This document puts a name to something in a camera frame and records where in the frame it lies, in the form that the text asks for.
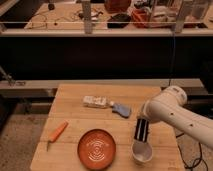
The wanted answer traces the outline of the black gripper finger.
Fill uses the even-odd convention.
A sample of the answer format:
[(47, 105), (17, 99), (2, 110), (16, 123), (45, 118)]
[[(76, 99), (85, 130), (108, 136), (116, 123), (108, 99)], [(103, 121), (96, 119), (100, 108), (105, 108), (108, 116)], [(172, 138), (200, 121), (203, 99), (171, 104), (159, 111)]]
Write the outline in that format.
[(139, 140), (141, 124), (142, 124), (142, 119), (141, 119), (141, 118), (138, 118), (138, 119), (137, 119), (136, 128), (135, 128), (135, 134), (134, 134), (134, 139), (135, 139), (135, 140)]
[(149, 132), (149, 122), (145, 119), (142, 120), (141, 128), (140, 128), (140, 140), (142, 142), (146, 142), (148, 138)]

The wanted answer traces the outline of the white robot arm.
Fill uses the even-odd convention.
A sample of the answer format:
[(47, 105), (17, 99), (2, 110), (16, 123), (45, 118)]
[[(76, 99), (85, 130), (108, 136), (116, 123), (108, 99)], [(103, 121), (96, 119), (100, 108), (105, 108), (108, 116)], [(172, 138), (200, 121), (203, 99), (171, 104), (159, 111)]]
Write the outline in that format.
[(149, 123), (164, 121), (188, 136), (213, 149), (213, 120), (187, 110), (186, 92), (179, 86), (169, 86), (147, 100), (138, 117)]

